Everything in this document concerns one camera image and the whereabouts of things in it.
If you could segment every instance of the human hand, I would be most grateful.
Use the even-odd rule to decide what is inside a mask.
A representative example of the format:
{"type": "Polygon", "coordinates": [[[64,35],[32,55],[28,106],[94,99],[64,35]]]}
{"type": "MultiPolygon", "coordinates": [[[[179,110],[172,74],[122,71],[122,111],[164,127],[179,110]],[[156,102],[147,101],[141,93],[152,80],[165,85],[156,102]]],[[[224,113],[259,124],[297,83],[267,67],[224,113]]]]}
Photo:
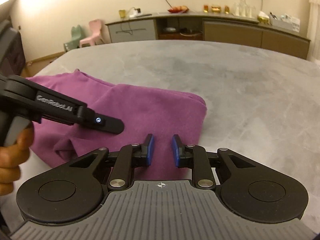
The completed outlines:
{"type": "Polygon", "coordinates": [[[20,179],[21,175],[19,165],[28,160],[33,139],[34,129],[31,125],[19,134],[16,144],[0,147],[0,195],[13,191],[13,182],[20,179]]]}

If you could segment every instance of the gray table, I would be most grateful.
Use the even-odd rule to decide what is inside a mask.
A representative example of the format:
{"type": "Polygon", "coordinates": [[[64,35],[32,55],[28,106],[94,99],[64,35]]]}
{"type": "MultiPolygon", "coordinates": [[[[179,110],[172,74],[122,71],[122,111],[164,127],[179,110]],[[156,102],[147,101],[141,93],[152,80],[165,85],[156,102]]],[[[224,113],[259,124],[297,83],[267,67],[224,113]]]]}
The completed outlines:
{"type": "MultiPolygon", "coordinates": [[[[302,221],[315,232],[320,231],[317,65],[234,44],[137,41],[72,50],[39,75],[73,72],[76,68],[112,83],[203,97],[208,113],[200,145],[208,151],[230,148],[299,180],[309,193],[302,221]]],[[[39,172],[48,169],[33,155],[23,165],[22,171],[26,172],[18,184],[34,176],[35,166],[39,172]]]]}

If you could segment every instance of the wooden cabinet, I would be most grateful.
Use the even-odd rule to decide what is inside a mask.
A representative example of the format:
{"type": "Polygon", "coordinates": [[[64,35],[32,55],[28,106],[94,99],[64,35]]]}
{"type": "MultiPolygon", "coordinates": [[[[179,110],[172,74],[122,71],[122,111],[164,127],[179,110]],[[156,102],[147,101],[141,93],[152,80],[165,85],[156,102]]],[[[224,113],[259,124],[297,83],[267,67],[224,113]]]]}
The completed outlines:
{"type": "Polygon", "coordinates": [[[261,47],[262,30],[228,22],[204,22],[204,40],[261,47]]]}
{"type": "Polygon", "coordinates": [[[310,40],[294,31],[259,24],[256,19],[222,13],[154,14],[151,17],[124,19],[106,25],[112,42],[205,40],[269,49],[303,59],[307,59],[310,45],[310,40]],[[178,32],[163,33],[166,27],[175,27],[178,32]],[[199,32],[199,35],[182,36],[179,33],[181,29],[199,32]]]}
{"type": "Polygon", "coordinates": [[[154,20],[141,20],[109,25],[112,43],[156,40],[154,20]]]}
{"type": "Polygon", "coordinates": [[[261,48],[307,59],[309,41],[284,33],[264,30],[261,48]]]}

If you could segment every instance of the blue gripper pad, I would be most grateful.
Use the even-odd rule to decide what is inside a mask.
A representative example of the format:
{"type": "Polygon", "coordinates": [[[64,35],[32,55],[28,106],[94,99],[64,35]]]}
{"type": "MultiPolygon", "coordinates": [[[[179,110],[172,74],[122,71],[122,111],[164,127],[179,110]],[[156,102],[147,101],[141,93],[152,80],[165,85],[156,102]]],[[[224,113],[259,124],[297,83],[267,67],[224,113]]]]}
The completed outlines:
{"type": "Polygon", "coordinates": [[[179,147],[177,145],[177,142],[176,142],[174,136],[172,137],[171,147],[172,147],[172,151],[173,151],[174,163],[175,163],[176,167],[179,167],[179,165],[180,165],[179,147]]]}
{"type": "Polygon", "coordinates": [[[155,137],[152,135],[149,145],[148,145],[148,153],[147,153],[147,165],[151,165],[152,157],[153,157],[153,152],[155,150],[155,137]]]}

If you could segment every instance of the bowl on shelf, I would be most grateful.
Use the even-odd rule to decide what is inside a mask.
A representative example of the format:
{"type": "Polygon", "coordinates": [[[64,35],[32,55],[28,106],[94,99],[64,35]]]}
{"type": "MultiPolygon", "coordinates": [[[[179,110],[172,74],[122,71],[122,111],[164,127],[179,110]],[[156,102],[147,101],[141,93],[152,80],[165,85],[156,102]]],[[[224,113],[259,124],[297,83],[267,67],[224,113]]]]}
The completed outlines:
{"type": "Polygon", "coordinates": [[[164,33],[175,33],[177,30],[174,27],[166,27],[163,29],[164,33]]]}

